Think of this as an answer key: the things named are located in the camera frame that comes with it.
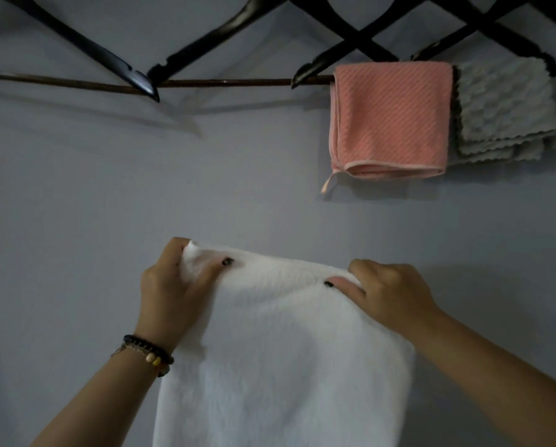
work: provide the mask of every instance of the person's right hand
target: person's right hand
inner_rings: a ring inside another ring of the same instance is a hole
[[[441,313],[429,285],[412,265],[355,259],[348,270],[364,290],[342,277],[331,277],[326,282],[348,296],[368,316],[411,342],[415,335],[435,323],[434,318]]]

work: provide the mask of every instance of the forearm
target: forearm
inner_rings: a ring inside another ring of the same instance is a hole
[[[412,342],[520,445],[556,446],[555,380],[444,313]]]
[[[118,447],[157,376],[140,352],[115,354],[31,447]]]

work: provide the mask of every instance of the finger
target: finger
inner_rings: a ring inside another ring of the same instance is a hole
[[[191,240],[188,238],[173,237],[164,246],[164,250],[158,259],[158,265],[164,268],[173,268],[178,266],[181,262],[181,256],[183,255],[183,249],[189,244]]]
[[[212,292],[214,284],[220,274],[227,268],[229,268],[233,259],[230,257],[221,257],[219,259],[214,259],[209,262],[205,268],[199,273],[195,282],[193,282],[187,292],[185,293],[186,299],[194,300],[205,300],[207,296]]]
[[[377,275],[373,267],[369,264],[370,260],[353,260],[348,266],[348,270],[355,275],[365,290],[375,287]]]
[[[363,307],[363,304],[365,303],[365,297],[367,295],[362,288],[353,284],[348,279],[338,276],[327,278],[326,282],[329,282],[335,288],[344,293],[344,295],[348,296],[348,298],[352,300],[352,302],[354,302],[357,306]]]

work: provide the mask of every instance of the white towel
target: white towel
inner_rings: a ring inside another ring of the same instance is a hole
[[[192,279],[217,256],[189,244]],[[162,378],[154,447],[394,447],[414,349],[323,282],[350,273],[222,248],[236,262]]]

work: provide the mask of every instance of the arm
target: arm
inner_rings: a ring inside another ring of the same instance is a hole
[[[141,311],[135,335],[167,352],[198,319],[218,275],[232,261],[210,262],[197,281],[181,282],[178,265],[184,238],[173,238],[158,262],[141,277]],[[160,368],[127,348],[112,356],[31,447],[119,447]]]
[[[519,445],[556,446],[556,381],[439,309],[410,265],[354,260],[328,282],[364,312],[414,344]]]

